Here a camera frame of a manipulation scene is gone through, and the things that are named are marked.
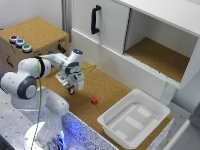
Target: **cardboard box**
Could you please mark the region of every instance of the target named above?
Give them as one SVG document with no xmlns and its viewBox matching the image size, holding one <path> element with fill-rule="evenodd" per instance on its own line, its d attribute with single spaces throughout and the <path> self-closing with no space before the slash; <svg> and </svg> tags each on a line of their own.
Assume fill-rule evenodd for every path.
<svg viewBox="0 0 200 150">
<path fill-rule="evenodd" d="M 24 53 L 22 49 L 10 44 L 9 38 L 17 35 L 32 46 L 31 53 Z M 69 56 L 69 36 L 66 32 L 43 20 L 35 17 L 0 31 L 0 55 L 5 71 L 17 72 L 18 63 L 26 58 L 48 54 L 58 50 L 58 44 L 66 49 Z"/>
</svg>

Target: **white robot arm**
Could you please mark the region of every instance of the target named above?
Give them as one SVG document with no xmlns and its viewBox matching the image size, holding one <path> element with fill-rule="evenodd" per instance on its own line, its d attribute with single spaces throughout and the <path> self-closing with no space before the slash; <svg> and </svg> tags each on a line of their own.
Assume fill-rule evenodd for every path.
<svg viewBox="0 0 200 150">
<path fill-rule="evenodd" d="M 0 74 L 0 87 L 4 92 L 11 94 L 12 105 L 17 109 L 26 111 L 38 110 L 40 92 L 42 92 L 41 108 L 46 107 L 49 114 L 46 115 L 45 123 L 36 135 L 35 147 L 37 149 L 59 149 L 55 144 L 56 140 L 53 139 L 57 139 L 62 132 L 61 116 L 65 115 L 69 110 L 69 104 L 66 100 L 52 90 L 45 87 L 42 87 L 41 91 L 40 88 L 37 89 L 38 69 L 41 78 L 50 73 L 51 65 L 60 69 L 60 74 L 65 75 L 65 80 L 62 83 L 71 92 L 73 87 L 78 90 L 83 88 L 84 75 L 82 70 L 78 69 L 81 68 L 82 64 L 83 53 L 80 50 L 73 50 L 69 57 L 56 53 L 37 58 L 28 58 L 19 63 L 17 73 L 4 72 Z M 50 148 L 49 143 L 53 141 L 54 144 Z M 25 146 L 25 149 L 28 150 L 30 147 L 30 145 Z"/>
</svg>

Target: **small red cube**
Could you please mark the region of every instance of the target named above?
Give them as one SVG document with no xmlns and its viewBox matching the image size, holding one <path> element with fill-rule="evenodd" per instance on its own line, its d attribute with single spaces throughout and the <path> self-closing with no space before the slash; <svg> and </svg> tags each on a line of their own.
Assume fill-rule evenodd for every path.
<svg viewBox="0 0 200 150">
<path fill-rule="evenodd" d="M 91 103 L 92 104 L 97 104 L 98 99 L 96 97 L 91 98 Z"/>
</svg>

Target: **door handle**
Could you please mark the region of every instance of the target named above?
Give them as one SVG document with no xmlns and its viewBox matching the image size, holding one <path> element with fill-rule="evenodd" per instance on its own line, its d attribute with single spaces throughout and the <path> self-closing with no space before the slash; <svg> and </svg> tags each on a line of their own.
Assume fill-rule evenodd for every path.
<svg viewBox="0 0 200 150">
<path fill-rule="evenodd" d="M 92 21 L 91 21 L 91 31 L 92 34 L 96 34 L 98 33 L 100 30 L 98 28 L 96 28 L 96 12 L 98 10 L 101 10 L 101 7 L 96 5 L 96 8 L 92 9 Z"/>
</svg>

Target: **cork surface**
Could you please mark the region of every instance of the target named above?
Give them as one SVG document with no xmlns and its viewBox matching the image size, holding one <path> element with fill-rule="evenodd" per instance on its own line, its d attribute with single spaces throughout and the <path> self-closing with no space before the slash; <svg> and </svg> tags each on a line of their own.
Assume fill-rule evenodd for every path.
<svg viewBox="0 0 200 150">
<path fill-rule="evenodd" d="M 142 41 L 125 51 L 125 53 L 178 82 L 181 82 L 190 60 L 188 57 L 149 38 L 144 38 Z"/>
<path fill-rule="evenodd" d="M 83 67 L 86 66 L 90 66 L 90 64 L 84 61 Z M 50 88 L 66 99 L 72 113 L 74 113 L 103 137 L 108 139 L 120 150 L 123 149 L 104 133 L 102 126 L 97 122 L 97 118 L 116 102 L 121 100 L 125 95 L 131 92 L 131 89 L 114 80 L 102 71 L 95 69 L 84 80 L 85 84 L 83 90 L 76 90 L 74 95 L 69 95 L 68 90 L 65 89 L 55 77 L 58 72 L 59 70 L 53 67 L 50 75 L 42 78 L 42 86 Z M 93 105 L 90 102 L 92 97 L 98 98 L 98 104 Z M 149 137 L 138 147 L 137 150 L 144 150 L 147 148 L 172 119 L 172 115 L 166 117 L 165 120 L 152 132 L 151 135 L 149 135 Z"/>
<path fill-rule="evenodd" d="M 68 34 L 40 17 L 35 17 L 0 31 L 0 37 L 9 42 L 12 35 L 25 40 L 38 50 Z"/>
</svg>

